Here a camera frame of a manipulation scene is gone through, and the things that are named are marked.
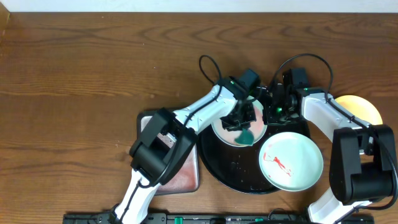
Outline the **green yellow sponge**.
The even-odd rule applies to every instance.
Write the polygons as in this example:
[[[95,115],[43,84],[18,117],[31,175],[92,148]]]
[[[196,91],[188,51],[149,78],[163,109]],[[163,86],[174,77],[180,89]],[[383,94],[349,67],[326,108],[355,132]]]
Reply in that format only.
[[[243,129],[241,134],[234,139],[240,146],[252,146],[254,144],[254,135],[248,129]]]

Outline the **yellow plate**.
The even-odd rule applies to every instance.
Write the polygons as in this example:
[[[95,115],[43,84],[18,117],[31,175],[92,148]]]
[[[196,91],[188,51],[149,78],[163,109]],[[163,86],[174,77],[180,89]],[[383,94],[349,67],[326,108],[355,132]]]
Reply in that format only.
[[[383,124],[381,115],[376,107],[362,97],[344,95],[336,98],[335,101],[361,120],[373,125]]]

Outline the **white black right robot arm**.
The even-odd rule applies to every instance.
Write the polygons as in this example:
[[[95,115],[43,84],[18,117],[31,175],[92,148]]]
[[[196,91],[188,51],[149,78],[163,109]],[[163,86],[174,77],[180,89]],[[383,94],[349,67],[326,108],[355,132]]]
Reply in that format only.
[[[358,210],[385,210],[397,202],[394,133],[339,105],[328,91],[308,84],[272,84],[266,121],[305,119],[331,142],[329,189],[307,208],[312,223],[341,223]]]

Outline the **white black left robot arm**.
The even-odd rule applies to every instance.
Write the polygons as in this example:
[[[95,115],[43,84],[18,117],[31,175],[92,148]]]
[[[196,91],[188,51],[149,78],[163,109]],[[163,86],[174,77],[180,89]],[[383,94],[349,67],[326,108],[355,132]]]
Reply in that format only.
[[[130,148],[131,181],[110,223],[141,223],[157,189],[181,169],[198,134],[232,113],[258,84],[258,78],[224,78],[184,109],[158,110]]]

